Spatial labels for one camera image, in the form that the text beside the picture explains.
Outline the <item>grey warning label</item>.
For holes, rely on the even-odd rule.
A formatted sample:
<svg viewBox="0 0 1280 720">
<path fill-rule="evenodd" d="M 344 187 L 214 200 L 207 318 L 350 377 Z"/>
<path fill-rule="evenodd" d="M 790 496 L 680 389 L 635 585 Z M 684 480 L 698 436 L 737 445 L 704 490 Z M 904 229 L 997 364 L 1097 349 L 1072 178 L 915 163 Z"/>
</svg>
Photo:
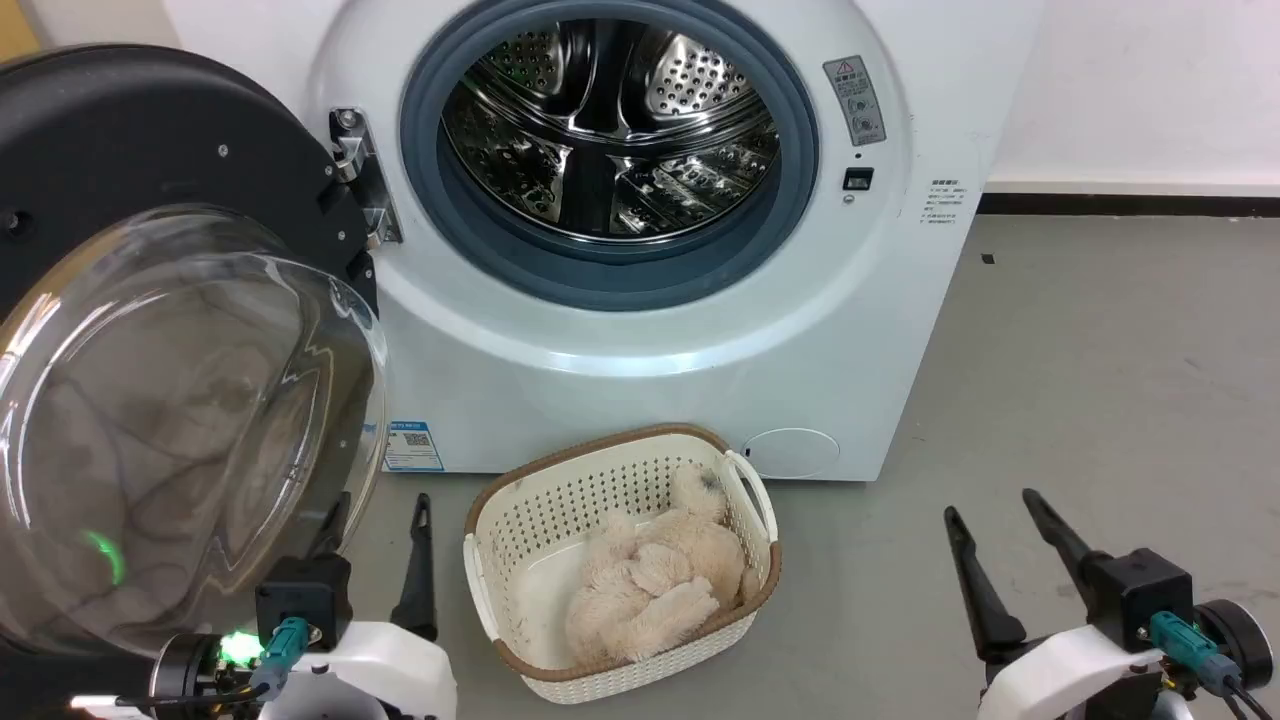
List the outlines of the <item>grey warning label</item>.
<svg viewBox="0 0 1280 720">
<path fill-rule="evenodd" d="M 851 143 L 861 147 L 887 140 L 884 120 L 873 81 L 860 55 L 823 64 L 838 100 Z"/>
</svg>

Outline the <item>black baseboard strip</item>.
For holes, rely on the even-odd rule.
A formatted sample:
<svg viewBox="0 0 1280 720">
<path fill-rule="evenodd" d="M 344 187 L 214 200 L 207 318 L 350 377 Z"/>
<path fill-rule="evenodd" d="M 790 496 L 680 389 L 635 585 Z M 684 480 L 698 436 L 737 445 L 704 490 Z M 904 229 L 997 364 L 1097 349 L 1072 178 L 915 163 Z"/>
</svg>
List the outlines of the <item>black baseboard strip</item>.
<svg viewBox="0 0 1280 720">
<path fill-rule="evenodd" d="M 1207 217 L 1280 219 L 1280 199 L 1165 193 L 984 193 L 977 213 L 997 217 Z"/>
</svg>

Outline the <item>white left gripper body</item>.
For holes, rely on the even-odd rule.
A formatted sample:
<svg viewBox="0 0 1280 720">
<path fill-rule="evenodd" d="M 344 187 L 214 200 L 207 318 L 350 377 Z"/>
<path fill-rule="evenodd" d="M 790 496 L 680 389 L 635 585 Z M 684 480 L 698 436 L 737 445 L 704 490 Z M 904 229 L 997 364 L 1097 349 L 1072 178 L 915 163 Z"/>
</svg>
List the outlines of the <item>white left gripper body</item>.
<svg viewBox="0 0 1280 720">
<path fill-rule="evenodd" d="M 390 623 L 351 623 L 330 651 L 308 651 L 257 720 L 456 720 L 447 652 Z"/>
</svg>

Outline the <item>white front-load washing machine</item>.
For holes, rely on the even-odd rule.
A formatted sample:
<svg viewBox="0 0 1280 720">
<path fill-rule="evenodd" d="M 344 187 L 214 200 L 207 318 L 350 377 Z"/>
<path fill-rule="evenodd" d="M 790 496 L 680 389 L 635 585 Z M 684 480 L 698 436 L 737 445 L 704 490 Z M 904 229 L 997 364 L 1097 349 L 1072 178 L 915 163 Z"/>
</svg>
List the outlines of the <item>white front-load washing machine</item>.
<svg viewBox="0 0 1280 720">
<path fill-rule="evenodd" d="M 800 427 L 841 455 L 817 479 L 873 482 L 888 455 L 997 152 L 1046 0 L 730 0 L 783 49 L 819 123 L 810 202 L 754 273 L 649 311 L 566 307 L 454 251 L 407 182 L 408 72 L 475 0 L 163 0 L 184 50 L 280 99 L 330 146 L 366 115 L 402 243 L 372 250 L 396 378 L 390 419 L 425 421 L 445 471 L 500 473 L 577 442 L 692 423 L 739 451 Z M 855 147 L 823 64 L 860 55 L 887 140 Z M 842 191 L 849 167 L 876 169 Z"/>
</svg>

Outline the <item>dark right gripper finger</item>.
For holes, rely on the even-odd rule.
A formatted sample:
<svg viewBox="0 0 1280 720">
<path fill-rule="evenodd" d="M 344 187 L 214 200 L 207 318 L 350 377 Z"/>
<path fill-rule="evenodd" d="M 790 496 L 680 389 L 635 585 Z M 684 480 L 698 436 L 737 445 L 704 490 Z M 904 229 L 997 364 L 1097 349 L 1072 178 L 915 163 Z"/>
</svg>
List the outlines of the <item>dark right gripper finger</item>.
<svg viewBox="0 0 1280 720">
<path fill-rule="evenodd" d="M 1098 561 L 1101 553 L 1079 537 L 1039 491 L 1024 488 L 1021 501 L 1030 514 L 1039 537 L 1057 552 L 1078 594 L 1083 601 L 1094 601 L 1094 591 L 1087 568 Z"/>
<path fill-rule="evenodd" d="M 1012 661 L 1027 648 L 1024 625 L 998 597 L 977 557 L 977 543 L 955 507 L 945 509 L 945 529 L 977 657 Z"/>
</svg>

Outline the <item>round white filter cover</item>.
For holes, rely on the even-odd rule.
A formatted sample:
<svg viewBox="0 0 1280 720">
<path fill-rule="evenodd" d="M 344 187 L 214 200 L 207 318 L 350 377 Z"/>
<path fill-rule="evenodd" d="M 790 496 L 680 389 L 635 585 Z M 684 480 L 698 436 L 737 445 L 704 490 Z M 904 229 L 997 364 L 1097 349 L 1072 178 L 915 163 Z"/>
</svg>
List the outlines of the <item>round white filter cover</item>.
<svg viewBox="0 0 1280 720">
<path fill-rule="evenodd" d="M 788 427 L 765 430 L 746 439 L 740 454 L 762 478 L 809 480 L 833 468 L 841 448 L 824 432 Z"/>
</svg>

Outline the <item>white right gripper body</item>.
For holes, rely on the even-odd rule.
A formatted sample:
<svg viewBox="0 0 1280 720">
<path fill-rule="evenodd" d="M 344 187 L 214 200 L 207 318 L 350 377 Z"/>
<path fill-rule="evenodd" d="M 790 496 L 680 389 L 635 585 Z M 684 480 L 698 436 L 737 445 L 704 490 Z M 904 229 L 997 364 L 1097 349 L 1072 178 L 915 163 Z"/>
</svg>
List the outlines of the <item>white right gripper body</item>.
<svg viewBox="0 0 1280 720">
<path fill-rule="evenodd" d="M 978 720 L 1055 720 L 1164 651 L 1124 650 L 1096 626 L 1060 632 L 1002 669 L 989 683 Z"/>
</svg>

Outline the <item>blue energy label sticker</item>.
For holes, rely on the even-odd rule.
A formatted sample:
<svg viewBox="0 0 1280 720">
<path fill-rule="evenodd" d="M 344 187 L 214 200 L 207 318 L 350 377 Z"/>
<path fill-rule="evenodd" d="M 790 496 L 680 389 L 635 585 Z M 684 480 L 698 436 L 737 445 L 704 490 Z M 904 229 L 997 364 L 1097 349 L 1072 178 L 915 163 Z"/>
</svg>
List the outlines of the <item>blue energy label sticker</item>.
<svg viewBox="0 0 1280 720">
<path fill-rule="evenodd" d="M 425 421 L 390 421 L 384 469 L 390 473 L 443 473 L 445 465 Z"/>
</svg>

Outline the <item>black door with glass bowl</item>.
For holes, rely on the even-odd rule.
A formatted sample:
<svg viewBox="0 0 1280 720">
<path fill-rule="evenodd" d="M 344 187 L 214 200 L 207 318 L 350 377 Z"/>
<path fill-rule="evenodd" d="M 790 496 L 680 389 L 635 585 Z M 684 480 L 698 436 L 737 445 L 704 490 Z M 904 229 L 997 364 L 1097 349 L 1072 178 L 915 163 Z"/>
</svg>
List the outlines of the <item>black door with glass bowl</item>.
<svg viewBox="0 0 1280 720">
<path fill-rule="evenodd" d="M 0 67 L 0 656 L 157 655 L 255 623 L 387 437 L 364 213 L 207 58 Z"/>
</svg>

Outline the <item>stainless steel perforated drum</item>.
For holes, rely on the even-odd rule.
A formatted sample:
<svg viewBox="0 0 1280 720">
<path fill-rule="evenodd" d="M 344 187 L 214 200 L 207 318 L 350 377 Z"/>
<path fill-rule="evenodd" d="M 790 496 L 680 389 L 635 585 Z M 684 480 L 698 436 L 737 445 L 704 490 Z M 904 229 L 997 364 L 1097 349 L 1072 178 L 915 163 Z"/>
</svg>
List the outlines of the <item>stainless steel perforated drum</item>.
<svg viewBox="0 0 1280 720">
<path fill-rule="evenodd" d="M 584 243 L 664 243 L 754 196 L 780 132 L 742 68 L 675 29 L 525 27 L 461 77 L 442 129 L 520 220 Z"/>
</svg>

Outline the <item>beige plush toy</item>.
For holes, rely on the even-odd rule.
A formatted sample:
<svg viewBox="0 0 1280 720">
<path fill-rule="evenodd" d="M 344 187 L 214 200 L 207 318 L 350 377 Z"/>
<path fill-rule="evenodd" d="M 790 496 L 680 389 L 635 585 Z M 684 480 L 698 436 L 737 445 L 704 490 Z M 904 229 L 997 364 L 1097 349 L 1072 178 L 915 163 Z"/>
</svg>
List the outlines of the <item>beige plush toy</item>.
<svg viewBox="0 0 1280 720">
<path fill-rule="evenodd" d="M 652 659 L 759 592 L 713 470 L 685 464 L 669 491 L 671 506 L 653 521 L 637 527 L 612 509 L 588 542 L 564 620 L 576 664 Z"/>
</svg>

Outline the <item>metal door hinge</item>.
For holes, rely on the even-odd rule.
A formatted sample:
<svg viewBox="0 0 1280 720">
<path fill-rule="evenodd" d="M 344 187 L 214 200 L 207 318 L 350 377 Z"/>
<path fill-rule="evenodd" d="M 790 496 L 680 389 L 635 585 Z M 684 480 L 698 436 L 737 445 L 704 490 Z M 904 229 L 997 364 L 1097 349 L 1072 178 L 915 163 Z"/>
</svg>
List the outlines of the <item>metal door hinge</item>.
<svg viewBox="0 0 1280 720">
<path fill-rule="evenodd" d="M 366 245 L 376 249 L 384 243 L 402 243 L 404 237 L 396 202 L 367 115 L 358 108 L 333 108 L 329 127 L 335 173 L 362 209 Z"/>
</svg>

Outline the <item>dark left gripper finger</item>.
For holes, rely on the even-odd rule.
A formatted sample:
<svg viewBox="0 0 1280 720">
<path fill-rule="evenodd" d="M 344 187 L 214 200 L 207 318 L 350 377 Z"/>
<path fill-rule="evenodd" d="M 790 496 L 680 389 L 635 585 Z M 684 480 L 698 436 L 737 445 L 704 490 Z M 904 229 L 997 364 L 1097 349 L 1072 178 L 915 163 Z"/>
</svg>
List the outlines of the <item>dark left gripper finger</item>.
<svg viewBox="0 0 1280 720">
<path fill-rule="evenodd" d="M 410 560 L 399 602 L 390 612 L 390 623 L 429 642 L 436 642 L 436 620 L 431 505 L 426 493 L 419 493 L 410 523 Z"/>
<path fill-rule="evenodd" d="M 343 546 L 349 516 L 349 492 L 340 492 L 326 511 L 312 542 L 312 559 L 337 556 Z"/>
</svg>

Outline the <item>cream perforated laundry basket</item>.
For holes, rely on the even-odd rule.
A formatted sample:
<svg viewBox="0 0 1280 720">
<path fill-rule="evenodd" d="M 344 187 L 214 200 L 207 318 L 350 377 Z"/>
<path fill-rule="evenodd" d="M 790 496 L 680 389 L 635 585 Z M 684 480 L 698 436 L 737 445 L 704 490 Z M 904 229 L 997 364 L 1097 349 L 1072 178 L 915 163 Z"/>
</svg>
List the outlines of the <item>cream perforated laundry basket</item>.
<svg viewBox="0 0 1280 720">
<path fill-rule="evenodd" d="M 748 597 L 684 644 L 640 664 L 575 661 L 564 619 L 609 511 L 636 527 L 671 506 L 671 477 L 707 469 L 727 495 L 746 555 Z M 659 424 L 607 436 L 529 462 L 489 484 L 470 509 L 463 561 L 477 616 L 503 662 L 556 705 L 582 705 L 687 670 L 737 643 L 778 585 L 782 550 L 755 468 L 712 430 Z"/>
</svg>

